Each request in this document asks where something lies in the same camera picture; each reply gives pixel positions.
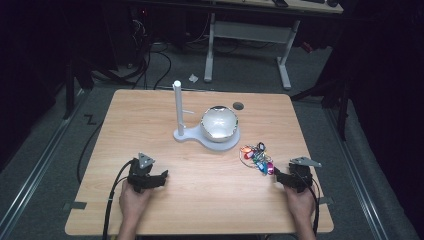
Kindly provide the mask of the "wooden desk with white legs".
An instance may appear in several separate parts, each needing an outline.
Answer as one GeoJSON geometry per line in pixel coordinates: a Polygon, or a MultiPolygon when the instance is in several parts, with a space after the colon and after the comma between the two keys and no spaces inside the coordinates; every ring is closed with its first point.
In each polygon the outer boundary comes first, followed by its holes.
{"type": "MultiPolygon", "coordinates": [[[[343,7],[338,0],[204,0],[211,7],[259,7],[261,10],[288,10],[290,13],[341,15],[343,7]]],[[[283,44],[282,55],[276,58],[282,86],[291,89],[286,61],[298,32],[301,20],[295,18],[290,26],[271,26],[260,23],[242,23],[240,20],[217,20],[215,13],[209,17],[208,52],[206,56],[204,81],[213,79],[214,40],[216,38],[247,40],[283,44]]]]}

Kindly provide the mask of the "person's right hand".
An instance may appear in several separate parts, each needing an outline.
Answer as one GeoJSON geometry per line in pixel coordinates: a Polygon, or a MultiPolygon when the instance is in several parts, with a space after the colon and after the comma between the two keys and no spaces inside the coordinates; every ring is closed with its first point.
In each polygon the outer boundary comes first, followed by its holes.
{"type": "Polygon", "coordinates": [[[298,233],[312,232],[311,216],[315,209],[315,201],[309,190],[298,193],[293,188],[284,187],[287,194],[288,208],[293,216],[298,233]]]}

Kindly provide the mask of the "person's left hand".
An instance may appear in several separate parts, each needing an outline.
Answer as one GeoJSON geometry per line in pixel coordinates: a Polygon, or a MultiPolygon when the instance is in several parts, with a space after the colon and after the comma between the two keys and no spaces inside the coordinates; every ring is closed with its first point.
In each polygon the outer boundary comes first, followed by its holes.
{"type": "Polygon", "coordinates": [[[123,216],[122,226],[125,229],[135,229],[138,226],[152,192],[152,189],[147,189],[138,193],[127,181],[123,182],[119,204],[123,216]]]}

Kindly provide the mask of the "black metal stand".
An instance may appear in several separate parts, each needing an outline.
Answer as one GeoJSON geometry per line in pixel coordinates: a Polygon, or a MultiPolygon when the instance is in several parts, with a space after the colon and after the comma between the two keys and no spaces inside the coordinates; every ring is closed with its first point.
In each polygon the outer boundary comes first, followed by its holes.
{"type": "Polygon", "coordinates": [[[64,119],[68,119],[74,111],[75,82],[78,82],[80,87],[86,90],[91,90],[94,86],[94,82],[91,77],[91,70],[84,59],[73,58],[66,65],[66,112],[64,119]]]}
{"type": "Polygon", "coordinates": [[[348,100],[350,93],[349,76],[341,76],[328,80],[320,80],[313,87],[290,97],[292,101],[299,101],[308,96],[322,96],[321,106],[325,109],[338,107],[336,131],[339,137],[345,141],[345,127],[348,117],[348,100]]]}

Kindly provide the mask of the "white stand with pole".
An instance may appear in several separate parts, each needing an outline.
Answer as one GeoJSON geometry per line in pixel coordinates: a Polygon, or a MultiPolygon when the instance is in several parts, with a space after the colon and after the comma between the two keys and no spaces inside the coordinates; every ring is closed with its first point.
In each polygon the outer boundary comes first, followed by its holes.
{"type": "Polygon", "coordinates": [[[176,115],[177,115],[177,129],[174,131],[174,139],[178,142],[185,141],[197,141],[205,148],[212,151],[228,151],[233,148],[240,140],[240,129],[239,129],[239,119],[238,119],[238,129],[232,138],[225,142],[212,142],[207,139],[201,130],[200,121],[199,123],[192,128],[187,128],[183,120],[183,101],[182,101],[182,84],[179,80],[175,80],[172,84],[174,94],[175,94],[175,104],[176,104],[176,115]]]}

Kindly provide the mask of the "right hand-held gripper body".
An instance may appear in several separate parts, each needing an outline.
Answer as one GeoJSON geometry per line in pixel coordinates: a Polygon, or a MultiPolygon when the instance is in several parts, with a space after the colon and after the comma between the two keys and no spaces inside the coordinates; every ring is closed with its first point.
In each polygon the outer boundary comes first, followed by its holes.
{"type": "Polygon", "coordinates": [[[321,167],[320,162],[314,161],[308,157],[297,157],[289,160],[290,175],[294,179],[293,188],[298,193],[303,192],[306,188],[312,186],[311,167],[321,167]]]}

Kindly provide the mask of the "metal floor rail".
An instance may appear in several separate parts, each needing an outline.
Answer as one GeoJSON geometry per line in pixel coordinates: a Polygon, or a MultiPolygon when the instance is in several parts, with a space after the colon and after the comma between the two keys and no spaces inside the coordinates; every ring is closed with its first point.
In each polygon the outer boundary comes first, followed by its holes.
{"type": "Polygon", "coordinates": [[[59,102],[35,124],[0,173],[0,240],[7,240],[13,231],[52,162],[75,112],[89,94],[90,90],[78,90],[74,94],[75,106],[67,113],[65,91],[61,91],[59,102]]]}
{"type": "Polygon", "coordinates": [[[350,178],[352,187],[358,198],[362,212],[366,218],[366,221],[370,227],[370,230],[375,240],[389,240],[387,232],[381,222],[380,216],[377,212],[374,201],[372,200],[365,182],[363,181],[360,172],[354,162],[353,155],[347,145],[347,143],[340,137],[337,128],[337,120],[332,110],[323,110],[326,119],[330,125],[331,131],[335,136],[337,143],[341,149],[343,159],[346,165],[348,176],[350,178]]]}

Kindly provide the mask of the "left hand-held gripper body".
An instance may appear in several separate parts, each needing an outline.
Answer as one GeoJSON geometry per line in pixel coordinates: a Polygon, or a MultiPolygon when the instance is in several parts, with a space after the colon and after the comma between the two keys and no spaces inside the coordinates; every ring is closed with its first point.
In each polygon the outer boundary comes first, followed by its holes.
{"type": "Polygon", "coordinates": [[[154,159],[143,153],[139,153],[138,157],[132,160],[127,180],[135,192],[143,193],[146,189],[154,188],[150,177],[154,162],[154,159]]]}

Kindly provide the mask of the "shiny silver metal bowl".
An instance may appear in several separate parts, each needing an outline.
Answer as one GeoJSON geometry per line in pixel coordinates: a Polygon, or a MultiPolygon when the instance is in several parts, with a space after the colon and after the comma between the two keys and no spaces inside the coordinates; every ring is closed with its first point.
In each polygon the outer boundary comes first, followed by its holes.
{"type": "Polygon", "coordinates": [[[203,135],[212,142],[225,142],[238,129],[238,116],[226,106],[214,106],[203,114],[200,120],[203,135]]]}

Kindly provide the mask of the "bunch of keys with colourful tags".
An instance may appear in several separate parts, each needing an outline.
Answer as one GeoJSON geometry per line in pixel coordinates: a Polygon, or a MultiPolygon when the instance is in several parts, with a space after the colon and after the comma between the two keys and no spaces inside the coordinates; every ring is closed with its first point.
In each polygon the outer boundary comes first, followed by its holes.
{"type": "Polygon", "coordinates": [[[256,169],[263,175],[274,174],[273,160],[266,153],[266,146],[263,142],[241,147],[239,149],[239,160],[246,167],[256,169]]]}

